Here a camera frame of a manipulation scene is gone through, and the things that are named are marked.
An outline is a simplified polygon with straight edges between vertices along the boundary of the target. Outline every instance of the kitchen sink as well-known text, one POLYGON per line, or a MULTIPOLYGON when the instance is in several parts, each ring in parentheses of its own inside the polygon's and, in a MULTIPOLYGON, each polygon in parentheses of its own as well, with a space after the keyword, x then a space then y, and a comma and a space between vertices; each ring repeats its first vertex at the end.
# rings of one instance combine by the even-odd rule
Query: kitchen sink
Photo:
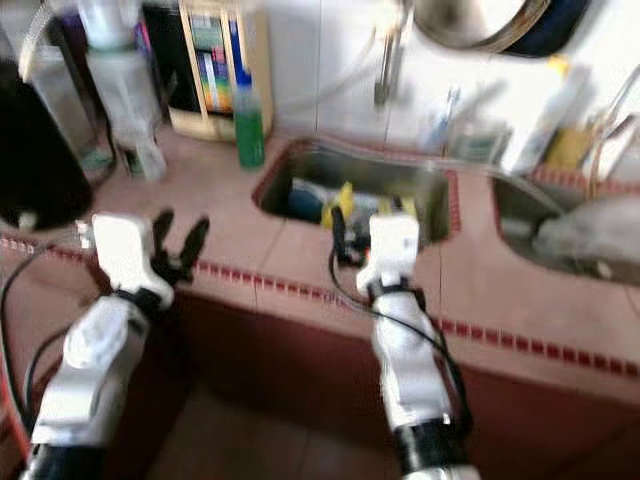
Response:
POLYGON ((580 259, 556 257, 536 250, 533 239, 540 225, 549 218, 557 218, 558 211, 545 200, 551 200, 562 211, 569 212, 584 203, 584 192, 552 184, 536 185, 545 198, 524 192, 513 182, 493 181, 495 205, 498 210, 498 228, 506 244, 519 256, 560 272, 598 278, 619 283, 640 285, 640 268, 606 259, 580 259))
POLYGON ((350 182, 354 192, 370 194, 367 196, 412 198, 425 245, 449 235, 451 175, 415 161, 394 159, 387 152, 363 154, 330 142, 302 139, 286 148, 254 200, 269 214, 301 220, 290 203, 294 179, 336 192, 350 182))

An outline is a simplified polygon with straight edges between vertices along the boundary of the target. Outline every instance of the stainless steel sink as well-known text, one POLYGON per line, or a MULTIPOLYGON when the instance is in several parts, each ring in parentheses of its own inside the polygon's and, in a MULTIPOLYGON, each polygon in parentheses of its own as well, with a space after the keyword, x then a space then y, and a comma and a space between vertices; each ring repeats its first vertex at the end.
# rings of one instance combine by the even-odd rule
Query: stainless steel sink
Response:
POLYGON ((289 204, 294 178, 332 190, 351 182, 354 192, 414 198, 421 243, 438 242, 449 235, 449 178, 442 171, 396 161, 386 153, 363 155, 303 139, 292 143, 276 161, 254 200, 272 215, 300 219, 289 204))
MULTIPOLYGON (((540 184, 537 187, 565 212, 584 202, 584 193, 577 189, 550 184, 540 184)), ((581 259, 578 262, 571 258, 559 258, 537 251, 533 247, 534 236, 542 222, 559 216, 557 210, 544 205, 538 198, 523 192, 507 180, 494 180, 494 195, 502 238, 518 255, 537 265, 560 272, 640 285, 638 266, 596 258, 581 259), (603 277, 604 267, 608 278, 603 277)))

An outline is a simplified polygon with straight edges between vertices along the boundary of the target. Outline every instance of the black cable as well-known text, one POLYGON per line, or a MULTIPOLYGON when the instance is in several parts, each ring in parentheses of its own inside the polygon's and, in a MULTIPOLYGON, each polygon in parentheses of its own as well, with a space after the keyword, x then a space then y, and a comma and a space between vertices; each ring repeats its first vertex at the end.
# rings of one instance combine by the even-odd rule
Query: black cable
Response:
POLYGON ((412 333, 420 337, 422 340, 429 343, 445 361, 447 369, 449 371, 449 375, 451 376, 451 381, 453 383, 454 388, 456 389, 456 394, 458 395, 458 399, 460 400, 460 434, 462 437, 466 437, 471 433, 473 428, 473 415, 471 414, 471 409, 469 408, 469 403, 467 401, 467 388, 464 383, 464 378, 462 377, 462 371, 460 367, 453 359, 451 354, 449 353, 449 346, 447 345, 446 338, 442 330, 440 330, 436 325, 433 325, 436 333, 438 334, 438 339, 427 335, 425 332, 420 330, 419 328, 414 327, 410 323, 401 320, 399 318, 393 317, 391 315, 387 315, 385 313, 376 312, 369 306, 363 304, 359 299, 352 297, 345 289, 342 287, 340 282, 338 281, 338 277, 336 276, 335 271, 335 263, 336 263, 336 252, 334 249, 329 253, 328 267, 329 274, 331 275, 331 281, 333 282, 334 287, 339 292, 342 299, 353 309, 366 313, 368 315, 372 315, 374 317, 382 317, 387 320, 392 321, 402 327, 410 330, 412 333))
POLYGON ((2 373, 5 376, 7 382, 7 391, 9 393, 9 402, 11 404, 11 407, 18 414, 18 418, 25 429, 27 429, 29 419, 27 416, 26 408, 20 401, 20 398, 18 396, 17 382, 13 372, 13 367, 11 365, 11 347, 7 339, 7 331, 5 325, 7 319, 7 297, 16 279, 29 265, 31 265, 31 263, 33 263, 34 260, 46 253, 47 250, 49 250, 53 246, 70 238, 76 238, 76 235, 65 236, 61 239, 46 242, 35 247, 33 253, 25 260, 23 260, 22 263, 20 263, 9 274, 2 286, 2 289, 0 290, 0 355, 2 356, 2 373))
POLYGON ((35 351, 31 360, 29 361, 29 365, 27 366, 27 370, 24 376, 24 382, 22 384, 22 397, 24 399, 25 404, 25 414, 28 420, 27 423, 27 432, 29 435, 33 432, 33 426, 35 424, 35 412, 33 411, 32 405, 32 397, 33 397, 33 377, 36 373, 36 367, 38 366, 38 362, 40 361, 40 357, 47 351, 47 349, 53 345, 57 340, 64 337, 69 331, 69 327, 61 328, 56 332, 53 332, 49 335, 38 347, 35 351))

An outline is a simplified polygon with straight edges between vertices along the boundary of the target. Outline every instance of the floor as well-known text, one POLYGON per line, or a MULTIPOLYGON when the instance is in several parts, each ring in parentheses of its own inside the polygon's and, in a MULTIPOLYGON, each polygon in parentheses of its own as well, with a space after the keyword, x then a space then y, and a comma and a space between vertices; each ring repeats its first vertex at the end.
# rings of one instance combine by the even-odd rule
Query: floor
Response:
POLYGON ((393 452, 345 442, 196 387, 146 480, 398 480, 393 452))

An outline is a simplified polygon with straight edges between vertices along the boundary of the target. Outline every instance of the plastic bag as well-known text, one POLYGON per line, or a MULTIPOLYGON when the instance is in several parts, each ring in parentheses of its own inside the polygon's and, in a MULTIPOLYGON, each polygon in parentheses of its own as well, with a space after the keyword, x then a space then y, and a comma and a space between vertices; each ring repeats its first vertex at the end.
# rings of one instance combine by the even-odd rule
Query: plastic bag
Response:
POLYGON ((585 203, 544 222, 533 241, 542 254, 640 265, 640 197, 585 203))

